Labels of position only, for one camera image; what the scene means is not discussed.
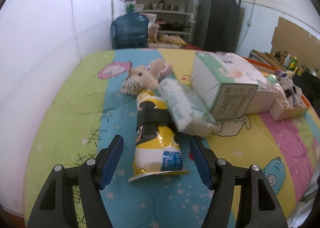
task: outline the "table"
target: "table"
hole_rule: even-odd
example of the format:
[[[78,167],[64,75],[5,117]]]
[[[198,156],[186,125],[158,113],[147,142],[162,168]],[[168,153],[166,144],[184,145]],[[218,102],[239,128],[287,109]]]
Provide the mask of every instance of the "table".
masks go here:
[[[287,71],[287,68],[285,68],[282,64],[280,64],[280,62],[277,61],[275,58],[267,54],[264,54],[262,52],[259,52],[257,50],[251,50],[249,54],[249,58],[271,65],[275,68],[278,68],[281,71],[284,71],[284,72]]]
[[[102,199],[115,228],[201,227],[212,192],[201,183],[189,157],[188,135],[179,134],[183,164],[190,171],[180,176],[149,176],[128,183],[136,138],[135,97],[119,89],[129,62],[148,65],[164,58],[174,76],[189,85],[194,50],[129,49],[87,56],[66,80],[48,109],[33,142],[25,176],[25,220],[51,169],[73,167],[109,145],[115,134],[124,137],[125,149]],[[102,75],[102,70],[109,74]],[[258,164],[269,177],[286,216],[301,199],[320,156],[320,120],[310,109],[303,116],[274,122],[268,113],[218,121],[219,131],[205,140],[219,158],[232,165]],[[240,188],[235,188],[228,227],[234,227]],[[85,219],[74,187],[79,227]]]

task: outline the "metal shelf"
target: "metal shelf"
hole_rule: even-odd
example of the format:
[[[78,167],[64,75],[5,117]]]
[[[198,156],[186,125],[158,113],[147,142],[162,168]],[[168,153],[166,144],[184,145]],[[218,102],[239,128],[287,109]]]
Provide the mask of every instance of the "metal shelf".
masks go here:
[[[159,30],[158,33],[164,33],[164,34],[174,34],[174,35],[190,35],[190,33],[187,32],[181,32],[181,31],[170,31],[170,30]]]
[[[173,11],[173,10],[161,10],[161,9],[143,9],[141,11],[142,13],[169,13],[169,14],[178,14],[178,15],[191,15],[191,13],[186,12],[179,12],[179,11]]]

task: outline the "pink stripe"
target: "pink stripe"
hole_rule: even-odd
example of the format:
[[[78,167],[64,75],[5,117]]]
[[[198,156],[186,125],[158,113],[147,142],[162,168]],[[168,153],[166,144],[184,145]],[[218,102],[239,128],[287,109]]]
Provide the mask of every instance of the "pink stripe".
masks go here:
[[[268,112],[259,115],[282,152],[290,170],[296,202],[299,202],[313,175],[308,148],[303,143],[299,129],[293,124],[292,119],[274,122]]]

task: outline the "white bottle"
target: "white bottle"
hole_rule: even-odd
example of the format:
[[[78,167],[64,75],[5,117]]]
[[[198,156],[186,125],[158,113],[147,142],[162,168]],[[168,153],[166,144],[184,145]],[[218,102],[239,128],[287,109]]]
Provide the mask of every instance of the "white bottle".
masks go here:
[[[290,54],[288,54],[287,57],[284,59],[283,66],[285,68],[288,68],[289,64],[290,64]]]

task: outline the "dark gray refrigerator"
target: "dark gray refrigerator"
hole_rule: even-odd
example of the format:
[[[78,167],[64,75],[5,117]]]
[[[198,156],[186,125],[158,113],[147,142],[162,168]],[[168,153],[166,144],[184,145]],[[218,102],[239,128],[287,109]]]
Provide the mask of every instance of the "dark gray refrigerator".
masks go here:
[[[199,0],[193,44],[204,51],[236,51],[241,0]]]

